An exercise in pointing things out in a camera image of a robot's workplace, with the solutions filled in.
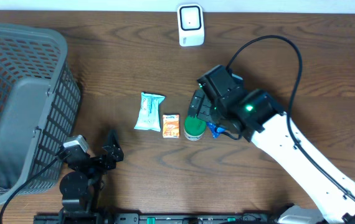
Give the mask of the green lid white jar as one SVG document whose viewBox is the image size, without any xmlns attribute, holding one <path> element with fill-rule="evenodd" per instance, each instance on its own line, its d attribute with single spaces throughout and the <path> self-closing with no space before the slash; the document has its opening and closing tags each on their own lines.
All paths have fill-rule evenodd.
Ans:
<svg viewBox="0 0 355 224">
<path fill-rule="evenodd" d="M 206 131 L 206 122 L 188 116 L 184 121 L 184 135 L 190 141 L 198 141 Z"/>
</svg>

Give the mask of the orange snack packet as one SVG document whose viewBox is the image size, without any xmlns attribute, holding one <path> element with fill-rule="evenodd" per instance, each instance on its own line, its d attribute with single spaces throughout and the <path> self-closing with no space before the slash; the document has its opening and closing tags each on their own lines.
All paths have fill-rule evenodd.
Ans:
<svg viewBox="0 0 355 224">
<path fill-rule="evenodd" d="M 180 137 L 180 116 L 178 114 L 163 115 L 163 138 Z"/>
</svg>

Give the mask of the blue Oreo cookie pack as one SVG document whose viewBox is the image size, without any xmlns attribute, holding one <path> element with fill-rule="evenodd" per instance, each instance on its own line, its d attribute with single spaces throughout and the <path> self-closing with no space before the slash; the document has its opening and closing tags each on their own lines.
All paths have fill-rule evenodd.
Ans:
<svg viewBox="0 0 355 224">
<path fill-rule="evenodd" d="M 225 131 L 224 128 L 218 127 L 217 125 L 210 122 L 207 122 L 207 127 L 210 129 L 214 139 L 218 138 Z"/>
</svg>

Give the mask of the light teal wipes pack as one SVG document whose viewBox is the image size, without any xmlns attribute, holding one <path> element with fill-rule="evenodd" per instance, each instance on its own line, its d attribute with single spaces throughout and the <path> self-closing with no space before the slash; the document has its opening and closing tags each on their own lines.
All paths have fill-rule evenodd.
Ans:
<svg viewBox="0 0 355 224">
<path fill-rule="evenodd" d="M 152 93 L 141 93 L 141 106 L 134 129 L 161 131 L 159 106 L 165 96 Z"/>
</svg>

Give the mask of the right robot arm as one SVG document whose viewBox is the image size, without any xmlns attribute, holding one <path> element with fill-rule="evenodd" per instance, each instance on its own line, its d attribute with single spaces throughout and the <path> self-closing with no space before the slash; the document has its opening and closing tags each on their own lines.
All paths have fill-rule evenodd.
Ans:
<svg viewBox="0 0 355 224">
<path fill-rule="evenodd" d="M 278 162 L 314 201 L 328 223 L 355 223 L 355 182 L 337 169 L 266 91 L 218 65 L 197 79 L 190 117 L 246 139 Z"/>
</svg>

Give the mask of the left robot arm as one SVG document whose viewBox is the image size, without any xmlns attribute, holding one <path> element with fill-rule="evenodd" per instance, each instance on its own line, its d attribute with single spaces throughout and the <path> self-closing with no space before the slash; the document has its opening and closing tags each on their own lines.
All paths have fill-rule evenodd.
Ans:
<svg viewBox="0 0 355 224">
<path fill-rule="evenodd" d="M 124 153 L 115 130 L 110 130 L 102 146 L 104 154 L 92 157 L 88 143 L 82 135 L 65 140 L 57 157 L 72 169 L 60 181 L 63 208 L 59 223 L 113 223 L 113 216 L 98 208 L 98 198 L 103 185 L 103 176 L 116 168 Z"/>
</svg>

